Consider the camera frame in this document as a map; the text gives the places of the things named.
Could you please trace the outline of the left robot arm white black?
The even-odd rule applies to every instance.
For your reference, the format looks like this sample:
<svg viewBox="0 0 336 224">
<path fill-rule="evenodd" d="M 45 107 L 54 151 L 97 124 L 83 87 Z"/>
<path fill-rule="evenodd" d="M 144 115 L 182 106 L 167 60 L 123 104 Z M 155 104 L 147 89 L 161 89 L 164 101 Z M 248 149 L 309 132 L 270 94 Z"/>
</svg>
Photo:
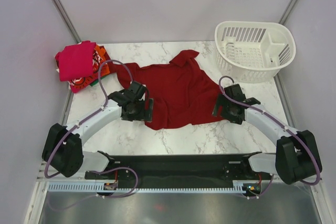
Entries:
<svg viewBox="0 0 336 224">
<path fill-rule="evenodd" d="M 71 177 L 95 170 L 103 178 L 111 178 L 115 173 L 113 158 L 103 151 L 86 152 L 84 144 L 115 120 L 151 122 L 153 103 L 147 87 L 133 81 L 127 89 L 106 94 L 104 103 L 84 117 L 67 125 L 54 124 L 42 153 L 44 176 Z"/>
</svg>

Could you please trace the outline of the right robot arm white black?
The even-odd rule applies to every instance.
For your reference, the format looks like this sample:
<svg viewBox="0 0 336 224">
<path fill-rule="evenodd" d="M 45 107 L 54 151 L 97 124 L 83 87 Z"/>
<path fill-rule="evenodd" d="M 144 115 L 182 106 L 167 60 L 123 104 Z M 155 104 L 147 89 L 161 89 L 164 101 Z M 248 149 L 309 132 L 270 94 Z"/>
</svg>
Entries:
<svg viewBox="0 0 336 224">
<path fill-rule="evenodd" d="M 276 147 L 274 153 L 246 154 L 240 166 L 248 179 L 258 173 L 274 174 L 287 185 L 296 182 L 314 186 L 321 180 L 322 164 L 314 135 L 299 131 L 272 115 L 256 98 L 247 98 L 239 84 L 220 87 L 213 115 L 230 123 L 247 122 L 262 132 Z"/>
</svg>

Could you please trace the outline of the dark red t-shirt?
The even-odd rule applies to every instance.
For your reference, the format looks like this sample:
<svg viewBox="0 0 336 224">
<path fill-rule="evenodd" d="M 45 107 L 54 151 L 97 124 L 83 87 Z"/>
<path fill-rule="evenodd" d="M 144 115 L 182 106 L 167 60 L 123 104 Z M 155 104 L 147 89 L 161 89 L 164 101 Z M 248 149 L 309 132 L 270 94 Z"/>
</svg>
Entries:
<svg viewBox="0 0 336 224">
<path fill-rule="evenodd" d="M 124 88 L 135 80 L 146 85 L 153 99 L 152 121 L 146 126 L 153 130 L 178 129 L 188 124 L 199 125 L 222 120 L 212 112 L 220 90 L 203 71 L 194 50 L 182 50 L 168 64 L 140 67 L 137 63 L 110 64 Z"/>
</svg>

